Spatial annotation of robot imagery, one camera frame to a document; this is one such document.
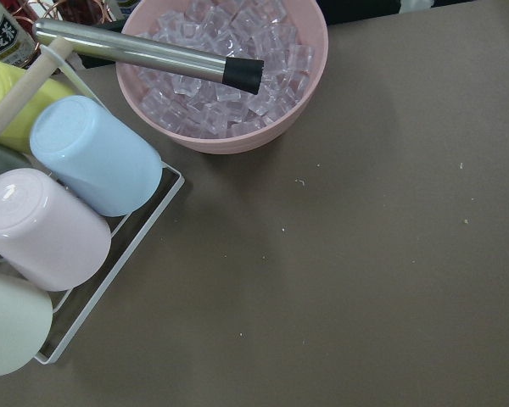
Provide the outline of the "steel muddler black tip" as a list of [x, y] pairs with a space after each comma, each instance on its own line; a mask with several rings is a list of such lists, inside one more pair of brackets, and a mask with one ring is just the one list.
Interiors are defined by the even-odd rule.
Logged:
[[81, 55], [213, 81], [254, 95], [260, 89], [262, 60], [226, 57], [48, 18], [37, 20], [32, 31], [44, 45], [62, 37]]

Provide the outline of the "light blue cup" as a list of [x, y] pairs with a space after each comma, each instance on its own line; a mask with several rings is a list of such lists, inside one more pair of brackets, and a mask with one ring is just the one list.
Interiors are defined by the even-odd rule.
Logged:
[[74, 95], [48, 105], [30, 134], [32, 154], [96, 212], [128, 215], [156, 192], [159, 153], [92, 99]]

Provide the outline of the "pink cup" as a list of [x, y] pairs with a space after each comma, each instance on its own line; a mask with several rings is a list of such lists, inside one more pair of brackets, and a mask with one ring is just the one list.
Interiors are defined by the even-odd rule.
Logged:
[[0, 175], [0, 254], [46, 291], [77, 287], [109, 254], [107, 222], [39, 170]]

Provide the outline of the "pale green cup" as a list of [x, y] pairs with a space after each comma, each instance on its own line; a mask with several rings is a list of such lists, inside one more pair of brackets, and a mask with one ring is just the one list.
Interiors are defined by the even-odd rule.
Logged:
[[44, 344], [53, 320], [47, 292], [0, 274], [0, 376], [26, 365]]

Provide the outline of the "yellow cup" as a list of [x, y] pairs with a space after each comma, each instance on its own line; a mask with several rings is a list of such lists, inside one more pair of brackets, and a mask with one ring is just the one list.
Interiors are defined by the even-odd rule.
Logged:
[[37, 91], [23, 96], [14, 89], [24, 75], [25, 70], [0, 62], [0, 144], [29, 153], [31, 128], [39, 114], [51, 103], [74, 95], [75, 91], [48, 79]]

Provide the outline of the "labelled bottle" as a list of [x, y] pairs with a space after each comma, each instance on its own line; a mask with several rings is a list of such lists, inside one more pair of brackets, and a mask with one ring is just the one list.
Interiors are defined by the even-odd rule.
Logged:
[[23, 68], [32, 60], [36, 44], [0, 3], [0, 62]]

